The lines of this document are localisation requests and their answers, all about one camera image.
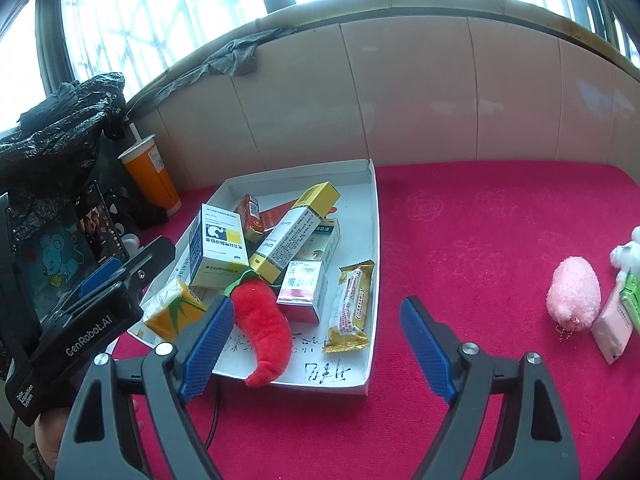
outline metal screw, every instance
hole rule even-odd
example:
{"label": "metal screw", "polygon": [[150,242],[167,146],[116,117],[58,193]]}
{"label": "metal screw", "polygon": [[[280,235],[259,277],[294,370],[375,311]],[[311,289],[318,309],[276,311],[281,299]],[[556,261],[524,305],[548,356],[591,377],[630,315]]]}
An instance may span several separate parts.
{"label": "metal screw", "polygon": [[97,364],[98,366],[105,365],[108,362],[109,354],[98,354],[96,357],[94,357],[94,364]]}
{"label": "metal screw", "polygon": [[529,352],[527,353],[527,361],[532,365],[539,365],[542,362],[542,357],[540,357],[540,354],[536,354],[535,352]]}
{"label": "metal screw", "polygon": [[467,355],[476,355],[480,349],[476,343],[462,343],[462,351]]}
{"label": "metal screw", "polygon": [[169,355],[174,350],[174,346],[171,343],[160,343],[156,346],[156,354]]}

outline pink soap box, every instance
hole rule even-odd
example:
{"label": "pink soap box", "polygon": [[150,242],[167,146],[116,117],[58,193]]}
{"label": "pink soap box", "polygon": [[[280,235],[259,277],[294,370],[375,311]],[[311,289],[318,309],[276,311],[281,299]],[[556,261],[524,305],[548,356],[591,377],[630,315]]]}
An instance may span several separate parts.
{"label": "pink soap box", "polygon": [[591,333],[608,364],[620,358],[633,332],[631,318],[620,301],[623,285],[624,280],[616,282],[600,316],[591,327]]}

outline beige tile wall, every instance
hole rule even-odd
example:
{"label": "beige tile wall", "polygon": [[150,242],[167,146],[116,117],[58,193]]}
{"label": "beige tile wall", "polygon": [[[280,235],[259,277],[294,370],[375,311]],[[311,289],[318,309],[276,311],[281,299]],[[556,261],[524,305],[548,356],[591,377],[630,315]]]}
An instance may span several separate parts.
{"label": "beige tile wall", "polygon": [[396,16],[299,32],[257,58],[256,73],[205,75],[136,121],[179,190],[366,157],[608,162],[640,182],[640,83],[555,36]]}

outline cartoon mouse sticker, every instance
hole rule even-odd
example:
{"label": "cartoon mouse sticker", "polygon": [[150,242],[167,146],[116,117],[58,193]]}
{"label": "cartoon mouse sticker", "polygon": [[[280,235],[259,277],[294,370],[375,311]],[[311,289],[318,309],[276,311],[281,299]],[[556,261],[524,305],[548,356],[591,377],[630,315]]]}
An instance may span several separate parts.
{"label": "cartoon mouse sticker", "polygon": [[78,271],[78,267],[84,263],[84,254],[78,250],[77,245],[74,246],[74,251],[82,256],[82,260],[69,258],[66,262],[62,262],[62,248],[65,246],[65,239],[59,234],[44,235],[40,239],[40,246],[42,247],[42,263],[45,268],[43,273],[47,276],[61,274],[65,277],[65,283],[71,280]]}

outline orange paper cup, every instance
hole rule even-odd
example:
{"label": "orange paper cup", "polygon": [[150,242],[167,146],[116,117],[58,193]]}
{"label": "orange paper cup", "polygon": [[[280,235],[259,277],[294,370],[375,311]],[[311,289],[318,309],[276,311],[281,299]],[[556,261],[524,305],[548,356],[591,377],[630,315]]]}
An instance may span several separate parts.
{"label": "orange paper cup", "polygon": [[180,209],[182,202],[164,167],[154,137],[148,136],[135,143],[118,158],[146,199],[152,204],[164,207],[167,215],[171,216]]}

